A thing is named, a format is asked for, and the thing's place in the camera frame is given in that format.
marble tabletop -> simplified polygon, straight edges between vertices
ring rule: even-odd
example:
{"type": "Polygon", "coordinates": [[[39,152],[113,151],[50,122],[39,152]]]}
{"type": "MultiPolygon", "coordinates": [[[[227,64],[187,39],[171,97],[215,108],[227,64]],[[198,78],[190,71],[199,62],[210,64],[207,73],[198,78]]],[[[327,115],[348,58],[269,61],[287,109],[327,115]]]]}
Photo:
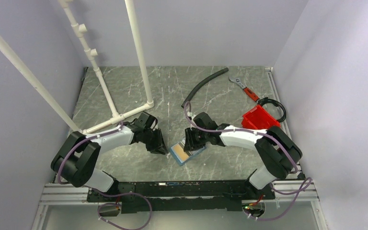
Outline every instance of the marble tabletop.
{"type": "MultiPolygon", "coordinates": [[[[157,66],[148,67],[154,107],[148,112],[159,120],[167,147],[185,137],[189,127],[181,103],[202,79],[226,66],[157,66]]],[[[228,80],[238,76],[260,98],[273,98],[273,90],[264,67],[228,67],[229,72],[210,81],[191,100],[193,113],[206,112],[219,125],[241,127],[242,115],[256,103],[241,88],[228,80]]],[[[119,113],[146,102],[139,67],[103,67],[104,80],[119,113]]],[[[279,117],[276,108],[266,108],[279,117]]],[[[75,107],[73,121],[82,129],[111,118],[111,111],[92,68],[89,68],[75,107]]],[[[129,117],[132,121],[138,115],[129,117]]],[[[207,149],[179,166],[171,155],[151,154],[142,143],[122,146],[99,156],[96,168],[119,181],[183,181],[246,179],[263,165],[256,151],[239,147],[207,144],[207,149]]]]}

red plastic bin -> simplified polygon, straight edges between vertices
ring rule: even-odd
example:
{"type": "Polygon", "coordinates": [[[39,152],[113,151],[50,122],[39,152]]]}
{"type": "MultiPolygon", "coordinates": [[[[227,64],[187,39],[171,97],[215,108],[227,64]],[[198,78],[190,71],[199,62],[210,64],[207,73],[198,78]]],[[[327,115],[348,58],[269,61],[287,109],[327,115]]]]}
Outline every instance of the red plastic bin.
{"type": "Polygon", "coordinates": [[[280,123],[263,107],[257,105],[243,115],[242,126],[248,129],[268,129],[272,126],[280,127],[280,123]]]}

robotic arm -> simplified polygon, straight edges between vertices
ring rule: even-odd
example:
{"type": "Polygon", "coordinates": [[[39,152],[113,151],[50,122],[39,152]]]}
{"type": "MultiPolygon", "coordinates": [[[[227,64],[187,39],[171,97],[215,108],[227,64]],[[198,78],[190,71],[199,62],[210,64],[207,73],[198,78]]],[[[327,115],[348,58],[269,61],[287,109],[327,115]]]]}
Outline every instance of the robotic arm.
{"type": "Polygon", "coordinates": [[[139,118],[133,122],[124,123],[124,126],[120,130],[117,130],[119,129],[117,127],[105,132],[89,135],[73,132],[51,162],[51,169],[58,172],[66,155],[79,142],[86,138],[98,137],[86,141],[76,149],[76,152],[81,153],[79,157],[72,153],[64,165],[61,177],[75,187],[86,185],[109,195],[119,194],[118,180],[95,168],[98,156],[119,146],[138,142],[146,144],[147,151],[151,153],[166,154],[168,151],[164,144],[161,130],[157,128],[157,122],[155,117],[142,112],[139,118]]]}
{"type": "MultiPolygon", "coordinates": [[[[264,165],[254,171],[248,178],[252,185],[252,191],[259,193],[269,183],[276,179],[285,179],[293,169],[293,165],[281,149],[267,137],[258,136],[251,132],[236,131],[236,127],[229,124],[217,125],[208,114],[202,112],[194,117],[193,122],[200,128],[209,130],[228,130],[228,132],[205,132],[197,128],[185,130],[184,151],[196,150],[207,142],[219,146],[238,146],[250,150],[257,150],[264,165]]],[[[301,150],[296,144],[277,126],[269,129],[253,130],[259,133],[267,133],[280,142],[293,161],[297,163],[301,157],[301,150]]]]}

adjustable wrench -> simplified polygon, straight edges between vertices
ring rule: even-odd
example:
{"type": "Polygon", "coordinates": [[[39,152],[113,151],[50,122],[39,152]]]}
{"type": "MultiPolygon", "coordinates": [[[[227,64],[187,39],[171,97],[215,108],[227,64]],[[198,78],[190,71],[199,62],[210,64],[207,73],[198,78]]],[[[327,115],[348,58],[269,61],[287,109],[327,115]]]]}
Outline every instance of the adjustable wrench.
{"type": "Polygon", "coordinates": [[[232,77],[229,76],[229,80],[232,81],[233,83],[238,84],[242,90],[255,102],[257,102],[259,100],[259,97],[253,92],[251,91],[249,88],[247,88],[244,84],[242,84],[241,79],[237,78],[237,77],[232,77]]]}

black hose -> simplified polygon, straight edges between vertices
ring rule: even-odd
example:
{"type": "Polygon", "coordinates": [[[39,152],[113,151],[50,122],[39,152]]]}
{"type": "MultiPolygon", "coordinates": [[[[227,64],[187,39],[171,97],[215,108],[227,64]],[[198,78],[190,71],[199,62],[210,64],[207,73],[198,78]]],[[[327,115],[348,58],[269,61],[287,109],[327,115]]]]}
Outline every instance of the black hose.
{"type": "Polygon", "coordinates": [[[210,80],[228,72],[229,69],[228,68],[224,68],[224,69],[221,69],[220,71],[216,72],[216,73],[213,73],[211,75],[209,75],[208,77],[206,77],[204,80],[202,80],[200,83],[198,83],[194,88],[193,90],[191,90],[191,92],[189,93],[189,95],[186,97],[186,99],[184,100],[184,102],[181,104],[181,107],[184,108],[184,104],[186,102],[189,102],[193,97],[194,95],[196,94],[196,92],[201,88],[203,87],[205,84],[207,84],[210,80]]]}
{"type": "Polygon", "coordinates": [[[270,99],[268,97],[259,99],[257,101],[257,104],[260,105],[260,106],[263,106],[264,104],[267,104],[267,103],[272,104],[275,107],[280,107],[280,109],[283,111],[283,115],[281,116],[281,118],[277,119],[277,121],[280,122],[280,123],[283,122],[286,119],[286,116],[287,116],[286,108],[280,102],[278,102],[276,100],[273,100],[273,99],[270,99]]]}

